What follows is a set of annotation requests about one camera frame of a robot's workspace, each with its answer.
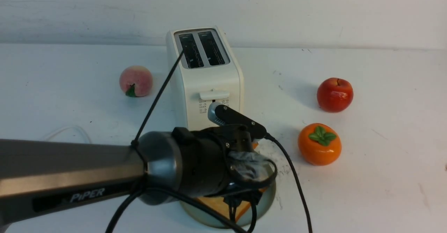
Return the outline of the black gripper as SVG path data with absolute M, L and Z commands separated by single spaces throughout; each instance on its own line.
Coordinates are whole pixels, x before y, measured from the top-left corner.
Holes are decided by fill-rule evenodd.
M 269 187 L 278 169 L 252 147 L 246 126 L 227 125 L 171 133 L 182 156 L 179 191 L 192 198 L 228 197 Z

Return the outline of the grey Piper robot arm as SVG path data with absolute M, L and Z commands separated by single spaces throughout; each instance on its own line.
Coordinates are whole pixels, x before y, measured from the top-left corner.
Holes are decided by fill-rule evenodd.
M 156 206 L 257 192 L 276 179 L 245 126 L 151 131 L 130 146 L 1 140 L 1 226 L 128 195 Z

